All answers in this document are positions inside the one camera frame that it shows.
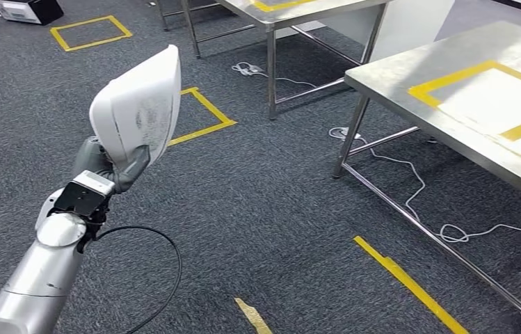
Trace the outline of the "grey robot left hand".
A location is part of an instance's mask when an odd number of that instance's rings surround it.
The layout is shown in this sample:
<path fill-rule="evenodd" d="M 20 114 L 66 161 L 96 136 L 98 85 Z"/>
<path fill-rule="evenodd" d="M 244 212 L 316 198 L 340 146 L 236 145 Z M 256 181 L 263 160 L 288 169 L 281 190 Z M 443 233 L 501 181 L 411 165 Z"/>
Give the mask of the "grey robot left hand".
<path fill-rule="evenodd" d="M 72 176 L 88 170 L 115 184 L 115 194 L 129 190 L 150 163 L 148 145 L 138 146 L 133 159 L 123 168 L 115 167 L 104 147 L 95 136 L 88 137 L 79 148 L 72 169 Z"/>

